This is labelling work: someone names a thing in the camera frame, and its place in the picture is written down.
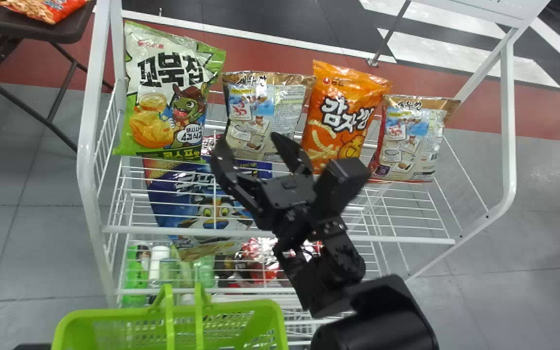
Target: wire basket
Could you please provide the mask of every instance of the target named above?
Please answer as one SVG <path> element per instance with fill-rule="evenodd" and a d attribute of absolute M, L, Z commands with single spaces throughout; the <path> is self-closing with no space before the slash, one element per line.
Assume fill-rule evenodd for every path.
<path fill-rule="evenodd" d="M 280 306 L 268 299 L 211 303 L 196 283 L 194 305 L 174 305 L 163 284 L 148 308 L 76 310 L 55 329 L 52 350 L 288 350 Z"/>

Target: blue snack bag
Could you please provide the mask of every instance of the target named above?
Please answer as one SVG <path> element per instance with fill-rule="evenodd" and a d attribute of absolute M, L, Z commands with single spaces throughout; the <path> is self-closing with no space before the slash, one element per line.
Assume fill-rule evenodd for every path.
<path fill-rule="evenodd" d="M 247 230 L 254 223 L 243 206 L 224 193 L 220 186 L 213 188 L 214 176 L 209 156 L 198 162 L 144 159 L 146 186 L 158 226 L 161 228 L 189 228 L 216 230 Z M 237 161 L 242 171 L 260 179 L 271 178 L 270 162 Z M 210 237 L 170 235 L 183 261 L 195 261 L 207 255 L 231 254 L 240 250 L 249 237 Z"/>

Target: black table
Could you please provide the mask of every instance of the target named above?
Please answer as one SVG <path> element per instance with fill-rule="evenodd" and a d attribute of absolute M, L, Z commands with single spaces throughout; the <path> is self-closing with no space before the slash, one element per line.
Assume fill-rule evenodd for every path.
<path fill-rule="evenodd" d="M 81 9 L 75 11 L 69 17 L 64 18 L 57 24 L 47 24 L 25 16 L 24 14 L 14 13 L 5 7 L 0 6 L 0 64 L 12 53 L 24 38 L 33 40 L 46 41 L 58 50 L 66 59 L 71 63 L 69 72 L 64 78 L 62 87 L 57 94 L 49 115 L 42 116 L 23 101 L 18 99 L 12 93 L 0 86 L 0 94 L 16 104 L 19 108 L 23 109 L 27 114 L 34 117 L 36 120 L 44 124 L 47 128 L 51 129 L 64 143 L 66 143 L 75 152 L 77 146 L 69 137 L 67 137 L 62 130 L 53 124 L 53 118 L 57 113 L 58 108 L 64 98 L 66 90 L 69 88 L 73 73 L 77 68 L 82 71 L 88 72 L 87 67 L 83 66 L 75 58 L 73 58 L 60 44 L 72 44 L 80 40 L 84 35 L 84 30 L 88 24 L 89 16 L 92 13 L 94 2 L 87 3 Z M 107 88 L 113 89 L 111 84 L 103 80 L 103 85 Z"/>

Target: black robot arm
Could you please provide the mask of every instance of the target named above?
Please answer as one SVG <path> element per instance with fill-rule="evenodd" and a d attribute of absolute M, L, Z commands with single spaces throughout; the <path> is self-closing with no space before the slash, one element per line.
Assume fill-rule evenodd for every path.
<path fill-rule="evenodd" d="M 319 327 L 311 348 L 436 350 L 433 330 L 400 277 L 360 283 L 365 262 L 347 235 L 341 213 L 369 178 L 364 164 L 357 158 L 333 159 L 315 181 L 313 166 L 297 142 L 279 133 L 271 133 L 271 140 L 289 175 L 246 175 L 237 168 L 224 136 L 210 165 L 218 184 L 251 212 L 256 226 L 278 238 L 274 255 L 302 308 L 313 317 L 356 311 Z M 319 256 L 306 258 L 305 240 L 322 242 Z"/>

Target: chip bag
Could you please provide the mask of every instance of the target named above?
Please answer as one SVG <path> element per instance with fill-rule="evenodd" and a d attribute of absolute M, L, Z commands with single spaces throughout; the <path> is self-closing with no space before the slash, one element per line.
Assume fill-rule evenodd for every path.
<path fill-rule="evenodd" d="M 127 21 L 126 116 L 120 155 L 200 160 L 209 87 L 226 51 Z"/>
<path fill-rule="evenodd" d="M 209 164 L 144 158 L 146 187 L 155 220 L 160 228 L 188 230 L 247 230 L 252 215 L 219 187 Z M 258 179 L 271 178 L 271 163 L 238 159 L 240 170 Z M 235 253 L 247 242 L 242 235 L 210 237 L 169 235 L 185 262 L 207 255 Z"/>
<path fill-rule="evenodd" d="M 384 96 L 385 121 L 368 165 L 371 179 L 433 181 L 444 125 L 459 104 L 444 97 Z"/>
<path fill-rule="evenodd" d="M 302 147 L 314 173 L 330 159 L 359 157 L 375 108 L 392 86 L 388 80 L 313 61 L 317 84 L 311 94 Z"/>
<path fill-rule="evenodd" d="M 276 132 L 293 138 L 315 81 L 312 75 L 273 71 L 222 73 L 226 142 L 235 157 L 281 161 L 269 135 Z"/>
<path fill-rule="evenodd" d="M 84 6 L 88 0 L 4 0 L 0 5 L 29 18 L 56 24 Z"/>

